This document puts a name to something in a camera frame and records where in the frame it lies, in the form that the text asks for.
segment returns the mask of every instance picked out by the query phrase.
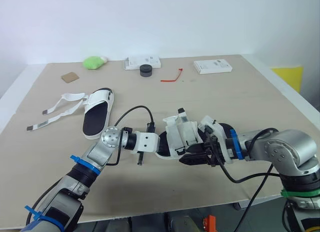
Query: black wire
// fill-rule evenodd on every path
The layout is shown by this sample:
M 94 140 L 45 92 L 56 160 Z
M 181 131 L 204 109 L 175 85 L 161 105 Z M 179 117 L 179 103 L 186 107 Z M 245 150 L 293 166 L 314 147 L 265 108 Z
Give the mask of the black wire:
M 275 128 L 266 128 L 266 129 L 260 131 L 255 137 L 253 137 L 253 139 L 251 140 L 251 143 L 250 143 L 250 145 L 249 145 L 249 148 L 247 149 L 248 155 L 250 155 L 251 150 L 252 150 L 252 148 L 254 147 L 254 144 L 255 144 L 256 140 L 257 140 L 259 137 L 261 137 L 262 135 L 264 135 L 265 133 L 270 132 L 270 131 L 278 132 L 278 130 L 275 129 Z
M 120 154 L 121 154 L 121 147 L 122 147 L 122 136 L 124 134 L 124 128 L 121 129 L 121 133 L 120 133 L 120 139 L 119 139 L 119 146 L 118 146 L 118 156 L 116 158 L 116 162 L 115 163 L 106 163 L 106 166 L 116 166 L 119 163 L 120 160 Z
M 152 116 L 152 113 L 150 111 L 150 109 L 144 105 L 138 105 L 138 106 L 135 106 L 133 108 L 130 108 L 128 111 L 126 111 L 118 120 L 117 122 L 114 124 L 115 126 L 117 126 L 119 124 L 119 122 L 125 117 L 125 115 L 127 115 L 129 112 L 131 112 L 132 110 L 134 109 L 137 109 L 137 108 L 144 108 L 148 111 L 149 115 L 150 115 L 150 120 L 151 120 L 151 123 L 154 123 L 154 117 Z M 118 147 L 118 155 L 117 155 L 117 158 L 116 158 L 116 162 L 115 163 L 107 163 L 106 166 L 116 166 L 119 164 L 119 160 L 120 160 L 120 154 L 121 154 L 121 148 L 122 148 L 122 136 L 124 134 L 124 129 L 121 130 L 121 134 L 120 134 L 120 139 L 119 139 L 119 147 Z
M 275 128 L 267 128 L 267 129 L 264 129 L 264 130 L 262 130 L 261 132 L 259 132 L 259 133 L 251 140 L 250 146 L 249 146 L 249 148 L 248 148 L 248 150 L 247 150 L 248 154 L 251 152 L 251 150 L 252 150 L 252 148 L 253 148 L 256 140 L 257 140 L 259 137 L 261 137 L 262 135 L 264 135 L 265 133 L 269 132 L 269 131 L 278 132 L 278 130 L 275 129 Z M 247 176 L 247 177 L 244 177 L 244 178 L 242 178 L 242 179 L 235 180 L 235 179 L 232 178 L 231 175 L 228 173 L 227 169 L 225 168 L 225 166 L 223 165 L 223 163 L 222 163 L 222 161 L 221 161 L 221 159 L 220 159 L 220 156 L 219 156 L 218 152 L 214 149 L 214 146 L 213 146 L 213 143 L 212 143 L 210 134 L 209 134 L 208 132 L 206 132 L 205 134 L 206 134 L 206 136 L 208 137 L 208 140 L 209 140 L 210 146 L 211 146 L 211 148 L 212 148 L 212 151 L 213 151 L 213 153 L 215 154 L 215 156 L 216 156 L 216 158 L 217 158 L 217 160 L 218 160 L 218 163 L 219 163 L 221 169 L 223 170 L 223 172 L 225 173 L 225 175 L 228 177 L 228 179 L 229 179 L 230 181 L 232 181 L 233 183 L 241 183 L 241 182 L 244 182 L 244 181 L 246 181 L 246 180 L 248 180 L 248 179 L 251 179 L 251 178 L 254 178 L 254 177 L 264 176 L 264 178 L 263 178 L 263 180 L 262 180 L 262 183 L 260 184 L 260 186 L 258 187 L 258 189 L 256 190 L 256 192 L 255 192 L 254 195 L 252 196 L 252 198 L 251 198 L 251 200 L 250 200 L 247 208 L 245 209 L 245 211 L 244 211 L 244 213 L 243 213 L 243 215 L 242 215 L 242 217 L 241 217 L 241 219 L 240 219 L 237 227 L 236 227 L 235 230 L 234 230 L 234 232 L 237 232 L 238 229 L 239 229 L 239 227 L 241 226 L 242 222 L 244 221 L 244 219 L 245 219 L 245 217 L 246 217 L 246 215 L 247 215 L 247 212 L 249 211 L 249 209 L 250 209 L 250 207 L 251 207 L 254 199 L 256 198 L 256 196 L 258 195 L 258 193 L 260 192 L 260 190 L 261 190 L 262 187 L 264 186 L 264 184 L 265 184 L 268 176 L 277 176 L 277 177 L 279 177 L 279 174 L 270 173 L 271 170 L 272 170 L 272 168 L 274 167 L 273 164 L 271 164 L 270 167 L 269 167 L 269 169 L 268 169 L 268 171 L 267 171 L 266 173 L 256 173 L 256 174 L 252 174 L 252 175 L 249 175 L 249 176 Z
M 272 170 L 272 168 L 273 168 L 273 164 L 270 165 L 267 173 L 270 173 L 270 171 Z M 252 196 L 252 198 L 251 198 L 251 200 L 250 200 L 247 208 L 245 209 L 245 211 L 244 211 L 244 213 L 243 213 L 243 215 L 242 215 L 242 217 L 241 217 L 238 225 L 236 226 L 236 228 L 235 228 L 235 230 L 234 230 L 233 232 L 237 232 L 238 229 L 240 228 L 240 226 L 241 226 L 242 222 L 244 221 L 244 219 L 245 219 L 245 217 L 246 217 L 246 215 L 247 215 L 247 213 L 248 213 L 248 211 L 249 211 L 252 203 L 254 202 L 254 199 L 256 198 L 256 196 L 258 195 L 258 193 L 260 192 L 260 190 L 261 190 L 262 187 L 264 186 L 267 178 L 268 178 L 268 174 L 263 178 L 262 183 L 260 184 L 260 186 L 258 187 L 258 189 L 256 190 L 256 192 L 255 192 L 254 195 Z
M 291 232 L 290 229 L 288 228 L 285 220 L 285 214 L 286 214 L 286 208 L 287 208 L 287 201 L 285 202 L 282 210 L 282 224 L 287 232 Z
M 149 115 L 150 115 L 151 123 L 154 123 L 154 119 L 153 119 L 154 117 L 152 116 L 152 113 L 151 113 L 150 109 L 147 108 L 147 107 L 144 106 L 144 105 L 139 105 L 139 106 L 135 106 L 135 107 L 129 109 L 128 111 L 126 111 L 126 112 L 118 119 L 118 121 L 117 121 L 114 125 L 117 126 L 118 123 L 125 117 L 125 115 L 127 115 L 129 112 L 131 112 L 132 110 L 137 109 L 137 108 L 144 108 L 144 109 L 146 109 L 146 110 L 148 111 Z
M 50 192 L 50 190 L 52 190 L 60 181 L 61 179 L 59 179 L 57 182 L 55 182 L 53 185 L 51 185 L 50 188 L 48 188 L 37 200 L 36 202 L 33 204 L 32 209 L 35 209 L 37 207 L 37 205 L 40 203 L 40 201 L 46 196 L 47 193 Z M 30 223 L 31 220 L 31 216 L 32 213 L 29 212 L 28 217 L 26 218 L 26 222 L 25 225 L 27 226 Z
M 251 144 L 250 144 L 250 146 L 249 146 L 249 149 L 252 149 L 252 147 L 253 147 L 255 141 L 257 140 L 257 138 L 259 138 L 261 135 L 263 135 L 264 133 L 269 132 L 269 131 L 277 131 L 277 130 L 276 130 L 275 128 L 267 128 L 267 129 L 264 129 L 263 131 L 261 131 L 260 133 L 258 133 L 258 134 L 252 139 Z M 205 134 L 206 134 L 206 136 L 207 136 L 208 138 L 210 138 L 210 134 L 209 134 L 208 132 L 206 132 Z M 213 148 L 212 140 L 209 139 L 209 142 L 210 142 L 211 147 Z M 248 179 L 255 178 L 255 177 L 259 177 L 259 176 L 266 176 L 266 175 L 268 175 L 268 176 L 280 177 L 280 175 L 277 174 L 277 173 L 269 173 L 269 172 L 267 172 L 267 173 L 255 173 L 255 174 L 249 175 L 249 176 L 247 176 L 247 177 L 244 177 L 244 178 L 241 178 L 241 179 L 238 179 L 238 180 L 237 180 L 237 179 L 234 179 L 234 178 L 232 178 L 232 176 L 231 176 L 231 175 L 229 174 L 229 172 L 227 171 L 227 169 L 226 169 L 226 167 L 224 166 L 223 162 L 221 161 L 220 156 L 218 155 L 218 153 L 217 153 L 215 150 L 213 150 L 213 152 L 215 153 L 215 156 L 216 156 L 216 158 L 217 158 L 217 160 L 218 160 L 218 163 L 219 163 L 221 169 L 223 170 L 224 174 L 225 174 L 225 175 L 227 176 L 227 178 L 228 178 L 231 182 L 233 182 L 233 183 L 242 183 L 242 182 L 244 182 L 244 181 L 246 181 L 246 180 L 248 180 Z

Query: yellow object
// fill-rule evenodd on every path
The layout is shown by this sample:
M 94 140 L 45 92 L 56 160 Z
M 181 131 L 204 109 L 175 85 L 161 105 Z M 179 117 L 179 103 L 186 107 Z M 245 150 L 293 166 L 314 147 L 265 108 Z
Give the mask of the yellow object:
M 272 68 L 279 77 L 285 80 L 293 89 L 300 93 L 303 67 L 296 68 Z
M 312 232 L 312 231 L 319 231 L 320 230 L 320 226 L 315 226 L 312 228 L 308 228 L 305 232 Z

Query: green sponge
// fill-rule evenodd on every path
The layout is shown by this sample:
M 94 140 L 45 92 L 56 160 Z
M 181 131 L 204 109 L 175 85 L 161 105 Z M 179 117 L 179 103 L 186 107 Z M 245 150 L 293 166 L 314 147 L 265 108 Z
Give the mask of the green sponge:
M 83 61 L 83 66 L 87 69 L 97 69 L 107 62 L 106 57 L 88 57 Z

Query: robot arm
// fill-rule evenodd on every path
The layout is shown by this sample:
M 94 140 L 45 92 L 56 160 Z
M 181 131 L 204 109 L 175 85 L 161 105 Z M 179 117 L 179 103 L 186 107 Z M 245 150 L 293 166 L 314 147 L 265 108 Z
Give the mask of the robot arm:
M 21 231 L 73 231 L 84 208 L 79 199 L 85 199 L 114 150 L 121 146 L 132 153 L 155 153 L 159 140 L 155 133 L 132 133 L 130 128 L 108 127 L 81 157 L 71 156 L 76 165 L 48 193 L 37 211 L 26 206 L 34 214 L 34 221 Z
M 319 226 L 320 165 L 315 155 L 316 143 L 310 136 L 293 129 L 237 135 L 229 125 L 215 123 L 208 116 L 198 128 L 208 137 L 203 144 L 189 147 L 180 162 L 216 166 L 221 165 L 219 161 L 232 163 L 233 159 L 269 161 L 279 172 L 281 195 L 288 199 L 286 210 L 291 230 L 305 231 Z

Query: white table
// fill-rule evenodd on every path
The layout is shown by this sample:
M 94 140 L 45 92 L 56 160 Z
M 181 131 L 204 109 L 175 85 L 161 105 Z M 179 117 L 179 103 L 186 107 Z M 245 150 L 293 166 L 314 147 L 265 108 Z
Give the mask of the white table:
M 192 66 L 194 60 L 217 58 L 226 59 L 233 71 L 199 75 Z M 65 92 L 91 93 L 101 87 L 112 88 L 115 103 L 110 124 L 132 106 L 144 104 L 154 115 L 156 132 L 161 133 L 165 130 L 162 119 L 184 107 L 191 120 L 200 121 L 208 114 L 218 122 L 232 125 L 237 132 L 266 127 L 300 129 L 320 147 L 319 112 L 253 56 L 176 58 L 161 62 L 162 68 L 155 69 L 149 78 L 140 77 L 138 71 L 124 71 L 121 61 L 108 62 L 97 71 L 88 71 L 81 63 L 29 65 L 24 70 L 0 99 L 3 130 L 0 182 L 5 184 L 0 204 L 6 208 L 0 212 L 0 228 L 22 227 L 27 216 L 24 205 L 32 205 L 46 188 L 71 169 L 74 164 L 68 159 L 71 154 L 81 156 L 92 144 L 82 135 L 83 113 L 33 132 L 25 131 L 28 125 L 44 121 L 41 111 L 51 107 Z M 184 70 L 177 82 L 160 82 L 174 78 L 178 68 Z M 60 76 L 68 72 L 76 72 L 80 78 L 66 84 Z M 145 131 L 147 122 L 145 111 L 135 111 L 121 126 Z M 250 199 L 261 181 L 255 178 L 233 184 L 218 167 L 187 166 L 176 160 L 161 160 L 153 154 L 146 154 L 144 165 L 137 166 L 137 159 L 123 152 L 119 166 L 101 173 L 83 201 L 81 221 L 244 201 Z M 227 168 L 239 178 L 266 171 L 268 166 L 263 161 L 235 161 Z M 278 178 L 268 178 L 259 198 L 279 195 L 281 187 Z

